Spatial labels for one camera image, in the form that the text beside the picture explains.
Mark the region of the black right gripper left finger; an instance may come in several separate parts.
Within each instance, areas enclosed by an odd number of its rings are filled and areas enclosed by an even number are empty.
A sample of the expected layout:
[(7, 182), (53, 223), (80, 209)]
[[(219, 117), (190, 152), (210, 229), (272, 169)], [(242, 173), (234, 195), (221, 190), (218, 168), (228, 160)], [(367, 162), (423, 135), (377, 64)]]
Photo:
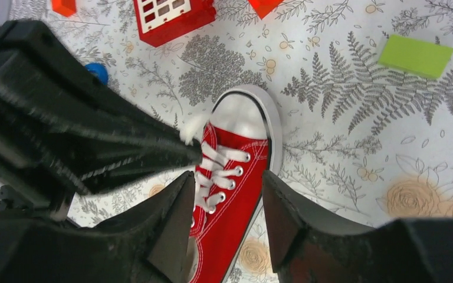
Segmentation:
[(108, 218), (95, 230), (109, 235), (94, 282), (181, 282), (195, 178), (185, 171), (162, 191)]

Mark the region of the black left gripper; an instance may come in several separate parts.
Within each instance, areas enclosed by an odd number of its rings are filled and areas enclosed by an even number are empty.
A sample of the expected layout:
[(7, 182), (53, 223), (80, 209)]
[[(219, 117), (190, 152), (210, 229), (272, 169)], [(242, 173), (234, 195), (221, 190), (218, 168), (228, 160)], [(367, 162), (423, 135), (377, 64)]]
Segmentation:
[(42, 21), (0, 25), (0, 216), (66, 222), (74, 193), (198, 164), (197, 140), (92, 75)]

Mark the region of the blue plastic toy piece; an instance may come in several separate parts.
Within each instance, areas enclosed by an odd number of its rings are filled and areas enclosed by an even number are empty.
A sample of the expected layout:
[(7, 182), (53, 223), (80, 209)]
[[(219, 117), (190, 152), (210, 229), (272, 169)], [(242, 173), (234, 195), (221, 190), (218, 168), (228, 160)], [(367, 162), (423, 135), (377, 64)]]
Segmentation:
[(85, 68), (88, 72), (90, 72), (92, 75), (98, 78), (98, 80), (104, 84), (107, 85), (109, 81), (109, 74), (107, 71), (107, 68), (100, 63), (97, 62), (92, 62), (89, 64), (85, 65)]

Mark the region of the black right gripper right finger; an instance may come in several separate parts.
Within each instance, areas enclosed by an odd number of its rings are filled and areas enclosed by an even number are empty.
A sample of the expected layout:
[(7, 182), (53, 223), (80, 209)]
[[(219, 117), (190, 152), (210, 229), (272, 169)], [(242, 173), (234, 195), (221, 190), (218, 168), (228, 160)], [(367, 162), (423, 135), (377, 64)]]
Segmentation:
[(355, 239), (371, 227), (318, 205), (268, 170), (262, 174), (262, 200), (280, 282), (367, 281), (367, 252)]

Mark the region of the red canvas sneaker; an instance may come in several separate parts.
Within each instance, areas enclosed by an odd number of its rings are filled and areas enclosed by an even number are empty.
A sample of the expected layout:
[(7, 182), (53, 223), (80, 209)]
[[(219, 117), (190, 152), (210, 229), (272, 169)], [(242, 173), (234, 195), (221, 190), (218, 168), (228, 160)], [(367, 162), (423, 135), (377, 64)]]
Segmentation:
[(261, 203), (262, 174), (280, 171), (283, 134), (273, 98), (241, 85), (224, 92), (208, 114), (180, 130), (187, 145), (201, 134), (195, 167), (195, 206), (185, 282), (225, 282)]

